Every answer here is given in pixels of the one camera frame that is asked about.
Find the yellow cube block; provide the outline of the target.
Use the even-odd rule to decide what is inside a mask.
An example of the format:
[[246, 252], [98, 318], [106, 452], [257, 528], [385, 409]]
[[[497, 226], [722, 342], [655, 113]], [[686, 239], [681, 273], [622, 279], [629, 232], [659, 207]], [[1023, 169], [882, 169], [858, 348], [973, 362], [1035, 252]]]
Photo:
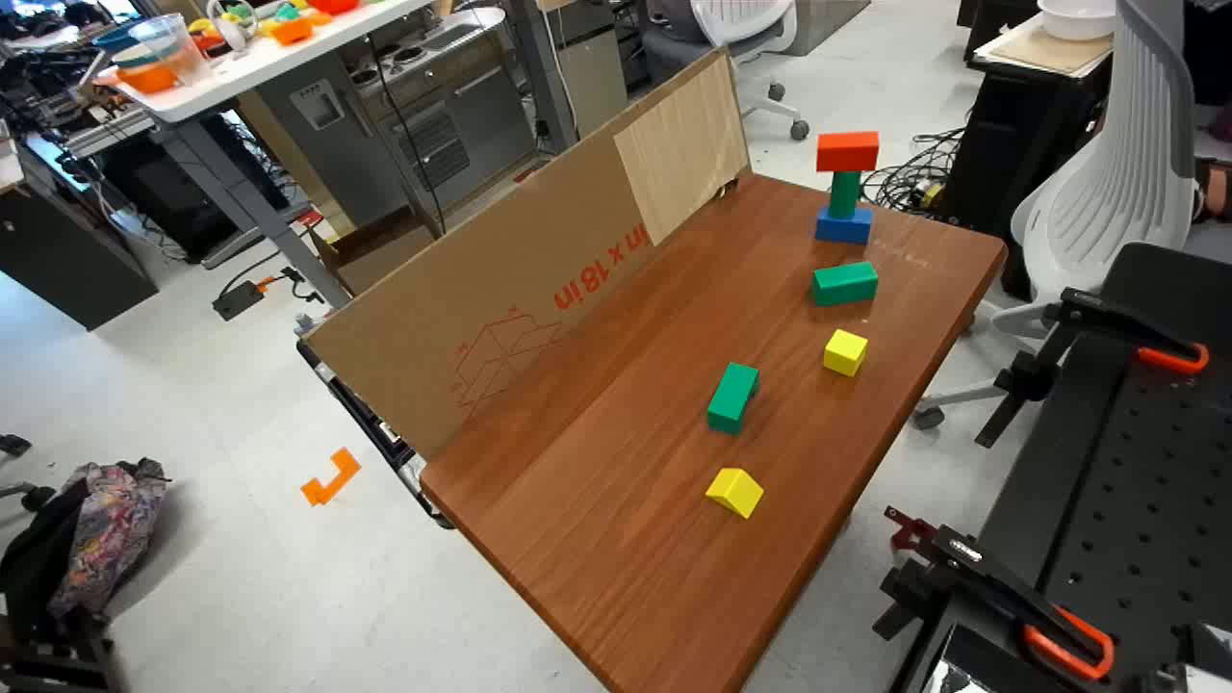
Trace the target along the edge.
[[833, 339], [823, 342], [823, 366], [842, 378], [854, 378], [867, 353], [871, 353], [871, 342], [842, 329], [836, 329]]

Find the green block near centre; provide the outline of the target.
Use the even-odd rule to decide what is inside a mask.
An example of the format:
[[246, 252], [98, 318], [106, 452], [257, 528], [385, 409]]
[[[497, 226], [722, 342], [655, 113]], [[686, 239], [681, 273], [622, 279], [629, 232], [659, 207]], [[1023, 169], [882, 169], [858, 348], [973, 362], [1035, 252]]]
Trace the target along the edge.
[[726, 437], [740, 437], [755, 395], [760, 395], [760, 370], [745, 362], [729, 362], [704, 409], [710, 429]]

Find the green block near tower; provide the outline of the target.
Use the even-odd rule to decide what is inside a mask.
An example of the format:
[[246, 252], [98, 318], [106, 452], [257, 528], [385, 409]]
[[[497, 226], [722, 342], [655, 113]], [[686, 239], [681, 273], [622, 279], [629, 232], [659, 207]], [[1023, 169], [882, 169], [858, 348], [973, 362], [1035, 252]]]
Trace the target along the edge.
[[812, 291], [809, 291], [817, 310], [862, 306], [873, 294], [878, 294], [878, 270], [871, 262], [823, 266], [812, 273]]

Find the green upright tower block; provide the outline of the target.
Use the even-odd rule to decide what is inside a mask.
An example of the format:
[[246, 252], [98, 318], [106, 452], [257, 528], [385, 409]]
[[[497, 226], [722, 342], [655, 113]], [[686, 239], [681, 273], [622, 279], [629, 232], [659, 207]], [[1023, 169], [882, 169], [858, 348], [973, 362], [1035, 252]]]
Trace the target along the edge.
[[833, 174], [833, 215], [854, 215], [858, 207], [858, 169], [836, 169]]

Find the red top block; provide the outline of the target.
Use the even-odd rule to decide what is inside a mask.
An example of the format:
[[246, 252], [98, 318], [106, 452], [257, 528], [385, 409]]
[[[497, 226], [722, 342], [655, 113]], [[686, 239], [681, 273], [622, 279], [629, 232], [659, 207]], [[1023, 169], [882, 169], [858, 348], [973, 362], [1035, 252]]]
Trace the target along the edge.
[[842, 169], [873, 169], [878, 165], [878, 137], [873, 131], [819, 131], [817, 137], [817, 169], [842, 174]]

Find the brown cardboard panel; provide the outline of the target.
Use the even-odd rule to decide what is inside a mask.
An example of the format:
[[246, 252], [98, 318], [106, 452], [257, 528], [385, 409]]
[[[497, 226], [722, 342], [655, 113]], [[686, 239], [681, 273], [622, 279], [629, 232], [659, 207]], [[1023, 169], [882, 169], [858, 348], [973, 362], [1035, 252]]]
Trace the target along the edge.
[[307, 348], [436, 456], [646, 255], [615, 131], [601, 131], [355, 298]]

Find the light plywood board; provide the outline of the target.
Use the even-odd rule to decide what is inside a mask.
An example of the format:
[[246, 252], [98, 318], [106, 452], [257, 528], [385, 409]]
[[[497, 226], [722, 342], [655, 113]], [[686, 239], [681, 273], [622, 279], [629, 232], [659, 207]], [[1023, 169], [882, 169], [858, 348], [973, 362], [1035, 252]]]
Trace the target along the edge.
[[615, 137], [650, 243], [672, 239], [749, 169], [731, 58], [711, 49], [661, 83]]

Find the grey filing cabinet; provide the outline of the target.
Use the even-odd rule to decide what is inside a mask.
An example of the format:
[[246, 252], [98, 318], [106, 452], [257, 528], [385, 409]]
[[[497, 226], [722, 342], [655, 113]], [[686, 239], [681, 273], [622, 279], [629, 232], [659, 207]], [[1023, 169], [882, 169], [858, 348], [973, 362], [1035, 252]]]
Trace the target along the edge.
[[471, 7], [425, 34], [376, 42], [352, 83], [439, 214], [471, 203], [536, 158], [502, 7]]

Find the white adjustable desk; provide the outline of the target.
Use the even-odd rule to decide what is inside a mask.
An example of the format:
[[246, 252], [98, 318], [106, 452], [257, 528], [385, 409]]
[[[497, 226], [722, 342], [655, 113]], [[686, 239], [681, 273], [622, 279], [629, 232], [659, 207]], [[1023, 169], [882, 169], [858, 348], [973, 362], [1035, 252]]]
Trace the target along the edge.
[[117, 89], [125, 99], [153, 119], [160, 142], [170, 158], [210, 192], [210, 199], [246, 234], [270, 239], [285, 262], [311, 283], [326, 306], [347, 306], [352, 294], [323, 270], [323, 262], [288, 226], [294, 214], [278, 214], [264, 188], [224, 155], [224, 148], [203, 131], [203, 117], [230, 107], [238, 98], [270, 89], [280, 79], [306, 74], [311, 61], [334, 49], [373, 38], [376, 30], [433, 12], [433, 0], [371, 0], [339, 18], [316, 27], [311, 38], [280, 45], [278, 38], [257, 38], [237, 58], [217, 58], [196, 66], [165, 92], [140, 92], [106, 69], [101, 87]]

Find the black perforated metal cart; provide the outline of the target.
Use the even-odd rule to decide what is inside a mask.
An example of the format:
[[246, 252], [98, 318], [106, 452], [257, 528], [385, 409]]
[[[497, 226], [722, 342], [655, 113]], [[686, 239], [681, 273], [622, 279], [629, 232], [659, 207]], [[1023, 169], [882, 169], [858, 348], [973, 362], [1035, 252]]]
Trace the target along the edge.
[[1199, 378], [1080, 334], [973, 538], [1049, 601], [1117, 641], [1104, 681], [1071, 681], [1019, 636], [950, 592], [892, 693], [1189, 693], [1227, 681], [1232, 632], [1232, 266], [1129, 248], [1104, 298], [1207, 342]]

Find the white mesh office chair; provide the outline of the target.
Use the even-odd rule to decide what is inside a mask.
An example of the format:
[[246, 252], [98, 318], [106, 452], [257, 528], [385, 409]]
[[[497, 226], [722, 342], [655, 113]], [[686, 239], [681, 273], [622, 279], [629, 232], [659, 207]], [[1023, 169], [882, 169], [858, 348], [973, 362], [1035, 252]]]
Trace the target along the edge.
[[939, 429], [948, 403], [999, 397], [982, 430], [995, 445], [1023, 400], [1049, 397], [1080, 334], [1132, 330], [1129, 311], [1104, 298], [1114, 262], [1135, 243], [1184, 252], [1199, 215], [1195, 79], [1184, 42], [1188, 0], [1117, 0], [1104, 119], [1010, 219], [1034, 300], [973, 311], [1017, 353], [986, 386], [926, 395], [918, 430]]

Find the clear bowl with orange item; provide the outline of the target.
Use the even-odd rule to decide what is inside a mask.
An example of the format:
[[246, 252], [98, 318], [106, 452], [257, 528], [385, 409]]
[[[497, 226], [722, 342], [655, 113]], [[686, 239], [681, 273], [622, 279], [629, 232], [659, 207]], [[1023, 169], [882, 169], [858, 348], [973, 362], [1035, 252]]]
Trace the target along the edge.
[[117, 79], [140, 92], [170, 92], [203, 69], [181, 12], [140, 18], [113, 58]]

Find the orange handled clamp lower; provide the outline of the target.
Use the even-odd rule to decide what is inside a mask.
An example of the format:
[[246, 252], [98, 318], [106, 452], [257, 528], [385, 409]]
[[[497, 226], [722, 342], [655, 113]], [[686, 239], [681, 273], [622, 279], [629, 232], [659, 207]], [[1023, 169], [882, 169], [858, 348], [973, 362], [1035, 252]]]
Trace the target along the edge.
[[1117, 667], [1117, 641], [1080, 611], [1049, 601], [1035, 586], [995, 560], [973, 534], [948, 524], [928, 524], [900, 510], [885, 510], [896, 524], [890, 552], [900, 555], [882, 577], [890, 608], [873, 619], [882, 641], [892, 641], [914, 619], [937, 619], [950, 592], [966, 592], [1003, 617], [1023, 650], [1071, 681], [1104, 681]]

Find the orange handled clamp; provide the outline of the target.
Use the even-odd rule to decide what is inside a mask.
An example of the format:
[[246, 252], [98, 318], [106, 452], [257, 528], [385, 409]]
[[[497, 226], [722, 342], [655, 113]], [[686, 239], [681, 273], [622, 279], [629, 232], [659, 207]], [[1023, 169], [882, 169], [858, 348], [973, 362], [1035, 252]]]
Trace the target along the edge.
[[966, 592], [1003, 617], [1023, 650], [1071, 681], [1104, 681], [1117, 667], [1117, 641], [1080, 611], [1049, 601], [1035, 586], [995, 560], [973, 534], [948, 524], [928, 524], [900, 510], [885, 510], [896, 524], [890, 552], [900, 555], [882, 577], [890, 608], [873, 619], [882, 641], [892, 641], [914, 619], [937, 619], [950, 592]]
[[1199, 378], [1214, 362], [1207, 342], [1184, 339], [1132, 310], [1104, 306], [1099, 294], [1066, 291], [1058, 318], [1082, 330], [1129, 342], [1145, 366], [1164, 374]]

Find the orange handled clamp upper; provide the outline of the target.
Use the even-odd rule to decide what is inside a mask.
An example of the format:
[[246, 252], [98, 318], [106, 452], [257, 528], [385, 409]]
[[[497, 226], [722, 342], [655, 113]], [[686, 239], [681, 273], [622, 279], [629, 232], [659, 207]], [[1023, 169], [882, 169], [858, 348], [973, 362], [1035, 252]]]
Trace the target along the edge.
[[1199, 378], [1214, 362], [1207, 342], [1184, 339], [1132, 310], [1104, 306], [1099, 294], [1066, 291], [1058, 318], [1082, 330], [1129, 342], [1145, 366], [1164, 374]]

